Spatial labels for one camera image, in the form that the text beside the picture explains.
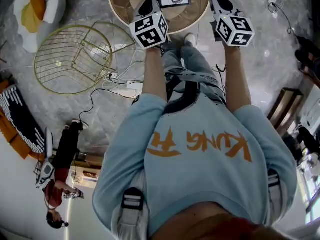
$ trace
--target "bag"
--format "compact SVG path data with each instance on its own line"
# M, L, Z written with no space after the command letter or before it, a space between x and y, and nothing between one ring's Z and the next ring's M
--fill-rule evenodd
M265 224L271 226L286 214L288 196L286 185L274 170L268 172L268 185L269 203ZM116 239L148 239L149 208L144 199L146 189L146 173L141 170L124 192L122 203L112 213L111 232Z
M149 208L144 198L145 170L137 172L124 192L122 203L112 213L111 232L120 240L147 240Z

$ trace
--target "black strap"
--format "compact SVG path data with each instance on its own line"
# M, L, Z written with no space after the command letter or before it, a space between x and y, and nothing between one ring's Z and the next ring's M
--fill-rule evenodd
M166 106L166 108L163 112L163 115L173 114L173 113L182 111L182 110L190 107L191 105L196 103L196 101L198 100L199 94L200 94L199 84L197 82L186 81L184 93L183 93L182 97L169 103Z
M170 82L168 82L166 84L166 96L168 101L171 99L171 96L174 92L174 89L178 86L178 84L180 84L182 81L180 80L180 78L175 75Z

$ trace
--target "hand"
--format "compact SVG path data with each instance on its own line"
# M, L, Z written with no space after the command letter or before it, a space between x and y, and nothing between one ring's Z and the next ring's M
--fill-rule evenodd
M151 47L151 48L147 49L146 52L147 53L155 53L155 54L161 55L160 49L156 48L156 47Z
M232 53L232 52L240 52L240 48L237 46L228 46L224 41L222 41L223 47L226 53Z

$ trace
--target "round table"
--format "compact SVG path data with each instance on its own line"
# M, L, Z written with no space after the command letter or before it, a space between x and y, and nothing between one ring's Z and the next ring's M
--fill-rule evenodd
M117 18L129 26L140 1L142 0L109 0L109 3ZM176 34L192 27L200 21L208 7L209 0L191 0L191 4L187 6L163 8L162 12L169 25L168 34Z

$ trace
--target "hair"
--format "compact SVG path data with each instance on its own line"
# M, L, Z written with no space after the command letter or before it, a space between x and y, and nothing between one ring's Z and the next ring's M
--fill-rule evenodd
M54 221L54 217L52 215L52 213L48 212L46 214L46 222L48 222L48 224L58 230L58 229L61 229L62 225L64 224L64 222L61 220L61 221Z

